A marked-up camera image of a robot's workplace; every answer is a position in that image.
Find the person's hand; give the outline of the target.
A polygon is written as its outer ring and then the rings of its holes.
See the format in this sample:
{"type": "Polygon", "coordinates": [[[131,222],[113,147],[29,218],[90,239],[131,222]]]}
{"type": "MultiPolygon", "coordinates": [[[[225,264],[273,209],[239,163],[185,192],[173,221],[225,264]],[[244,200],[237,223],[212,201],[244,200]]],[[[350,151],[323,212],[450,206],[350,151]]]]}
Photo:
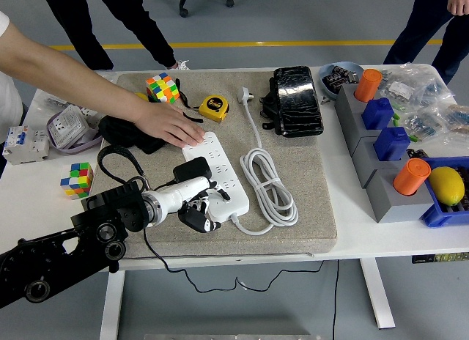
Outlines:
{"type": "Polygon", "coordinates": [[[447,9],[454,16],[468,15],[469,0],[448,0],[447,9]]]}
{"type": "Polygon", "coordinates": [[[144,103],[133,124],[147,135],[176,147],[196,146],[204,139],[204,131],[171,105],[154,106],[144,103]]]}

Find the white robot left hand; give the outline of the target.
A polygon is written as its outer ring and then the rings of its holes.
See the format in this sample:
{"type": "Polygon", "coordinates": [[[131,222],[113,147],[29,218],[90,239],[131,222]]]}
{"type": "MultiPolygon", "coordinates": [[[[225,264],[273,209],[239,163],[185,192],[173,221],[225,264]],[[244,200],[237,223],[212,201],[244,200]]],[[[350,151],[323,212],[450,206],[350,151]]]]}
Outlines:
{"type": "Polygon", "coordinates": [[[208,189],[217,191],[225,202],[231,201],[229,194],[216,181],[206,177],[189,179],[160,191],[143,192],[149,225],[158,225],[169,213],[178,212],[180,221],[195,231],[207,233],[220,228],[219,222],[205,216],[209,206],[208,189]]]}

